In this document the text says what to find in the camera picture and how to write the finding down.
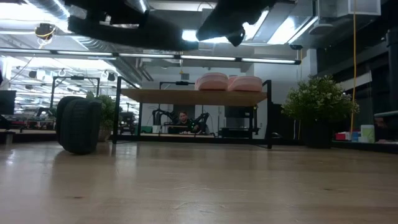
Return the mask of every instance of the man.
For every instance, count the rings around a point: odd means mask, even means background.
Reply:
[[[192,122],[188,119],[188,114],[185,111],[180,112],[180,121],[176,124],[177,126],[186,126],[186,128],[178,128],[179,133],[186,134],[187,132],[195,133],[199,129],[199,125],[195,125],[194,127]]]

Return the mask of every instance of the green plant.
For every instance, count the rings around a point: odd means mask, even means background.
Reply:
[[[114,109],[116,106],[115,101],[107,95],[94,96],[93,92],[91,91],[87,93],[86,99],[102,101],[100,128],[106,130],[112,129],[114,121]]]
[[[306,82],[299,82],[297,89],[289,91],[282,112],[304,122],[335,122],[358,113],[359,106],[352,101],[351,95],[344,94],[331,76],[310,77]]]

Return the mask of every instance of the white container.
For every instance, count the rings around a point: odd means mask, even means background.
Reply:
[[[367,137],[359,137],[358,142],[360,143],[369,143],[369,139]]]
[[[160,133],[161,126],[160,125],[153,125],[152,126],[152,133]]]
[[[374,125],[361,125],[361,137],[368,139],[368,143],[374,143]]]

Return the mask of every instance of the wooden floor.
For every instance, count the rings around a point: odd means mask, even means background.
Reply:
[[[391,154],[151,142],[113,152],[1,146],[0,223],[398,223]]]

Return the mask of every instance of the computer monitor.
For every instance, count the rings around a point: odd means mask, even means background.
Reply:
[[[13,115],[17,91],[0,90],[0,114]]]

